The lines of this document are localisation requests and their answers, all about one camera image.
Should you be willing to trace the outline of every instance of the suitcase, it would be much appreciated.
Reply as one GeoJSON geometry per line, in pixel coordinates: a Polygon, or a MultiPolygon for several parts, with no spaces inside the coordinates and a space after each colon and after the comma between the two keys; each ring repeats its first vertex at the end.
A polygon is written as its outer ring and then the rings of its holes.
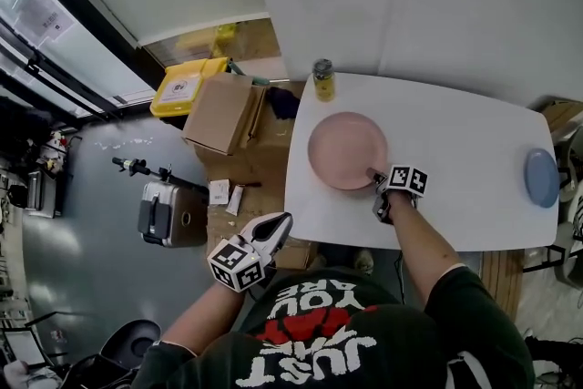
{"type": "Polygon", "coordinates": [[[167,248],[207,241],[207,199],[193,189],[151,181],[139,204],[138,231],[147,243],[167,248]]]}

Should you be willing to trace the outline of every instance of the yellow lid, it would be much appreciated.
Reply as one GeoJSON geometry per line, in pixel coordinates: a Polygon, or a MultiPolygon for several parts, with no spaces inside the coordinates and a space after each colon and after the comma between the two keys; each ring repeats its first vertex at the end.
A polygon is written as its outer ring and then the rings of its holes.
{"type": "Polygon", "coordinates": [[[228,61],[226,57],[203,58],[166,68],[166,76],[149,106],[152,115],[158,118],[188,115],[202,80],[224,72],[228,61]]]}

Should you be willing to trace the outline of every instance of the black t-shirt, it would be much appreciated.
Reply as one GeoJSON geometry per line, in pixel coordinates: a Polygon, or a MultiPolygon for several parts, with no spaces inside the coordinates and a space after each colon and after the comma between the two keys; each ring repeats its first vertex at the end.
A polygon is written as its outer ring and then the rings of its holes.
{"type": "Polygon", "coordinates": [[[241,329],[199,357],[148,350],[134,389],[528,387],[532,361],[516,327],[466,267],[436,284],[424,312],[336,269],[273,285],[241,329]]]}

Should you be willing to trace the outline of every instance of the blue plate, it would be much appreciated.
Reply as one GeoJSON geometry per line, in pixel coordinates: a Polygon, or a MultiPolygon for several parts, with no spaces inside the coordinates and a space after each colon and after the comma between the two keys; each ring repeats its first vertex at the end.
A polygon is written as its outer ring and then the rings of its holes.
{"type": "Polygon", "coordinates": [[[528,151],[525,183],[533,203],[542,208],[554,206],[559,185],[557,162],[545,149],[535,148],[528,151]]]}

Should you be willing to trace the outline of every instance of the t-shirt sleeve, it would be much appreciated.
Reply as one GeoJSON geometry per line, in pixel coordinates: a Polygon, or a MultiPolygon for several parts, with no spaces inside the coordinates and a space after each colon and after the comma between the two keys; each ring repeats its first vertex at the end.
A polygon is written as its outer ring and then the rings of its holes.
{"type": "Polygon", "coordinates": [[[425,312],[437,323],[448,353],[471,353],[492,387],[533,387],[532,359],[516,326],[468,268],[437,282],[425,312]]]}
{"type": "Polygon", "coordinates": [[[160,342],[152,345],[139,367],[132,389],[165,387],[168,379],[186,362],[194,358],[194,353],[173,343],[160,342]]]}

